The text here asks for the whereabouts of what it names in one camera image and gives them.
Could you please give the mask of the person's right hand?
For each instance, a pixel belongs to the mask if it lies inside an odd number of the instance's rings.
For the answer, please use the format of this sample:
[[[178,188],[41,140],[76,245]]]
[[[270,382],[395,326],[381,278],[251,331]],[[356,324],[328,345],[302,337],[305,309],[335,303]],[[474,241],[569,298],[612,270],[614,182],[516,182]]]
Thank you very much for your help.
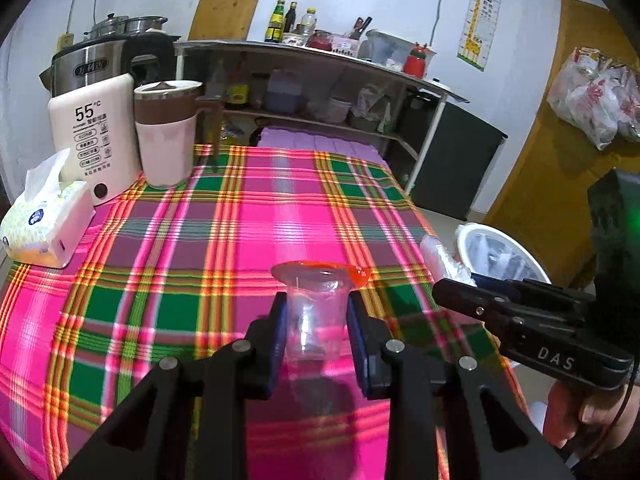
[[[582,385],[557,380],[548,394],[542,434],[548,442],[562,448],[573,439],[580,424],[611,429],[594,457],[621,446],[631,433],[639,411],[639,387],[634,386],[626,408],[613,424],[622,406],[628,387],[615,391],[589,390]]]

